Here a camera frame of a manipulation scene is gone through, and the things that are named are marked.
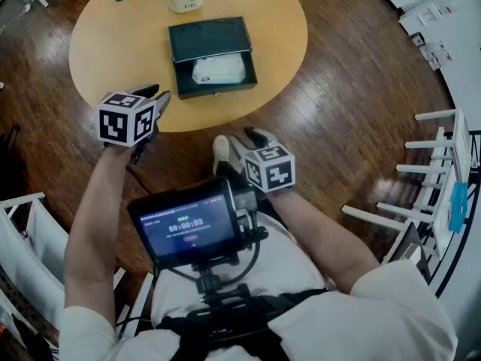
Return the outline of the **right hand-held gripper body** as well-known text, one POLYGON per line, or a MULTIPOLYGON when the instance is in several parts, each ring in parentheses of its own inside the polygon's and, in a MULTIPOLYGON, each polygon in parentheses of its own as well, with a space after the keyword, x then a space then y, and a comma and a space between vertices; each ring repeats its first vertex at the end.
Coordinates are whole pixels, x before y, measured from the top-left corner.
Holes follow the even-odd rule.
POLYGON ((263 193, 295 185, 295 157, 278 141, 257 148, 240 142, 239 155, 248 183, 263 193))

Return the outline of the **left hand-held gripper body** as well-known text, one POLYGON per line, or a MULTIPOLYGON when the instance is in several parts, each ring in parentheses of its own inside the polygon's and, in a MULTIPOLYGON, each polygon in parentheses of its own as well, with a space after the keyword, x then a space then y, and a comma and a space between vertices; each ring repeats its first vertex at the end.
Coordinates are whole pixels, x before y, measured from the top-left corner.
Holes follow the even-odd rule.
POLYGON ((134 147, 130 163, 138 163, 154 131, 155 99, 109 92, 98 103, 96 136, 105 147, 134 147))

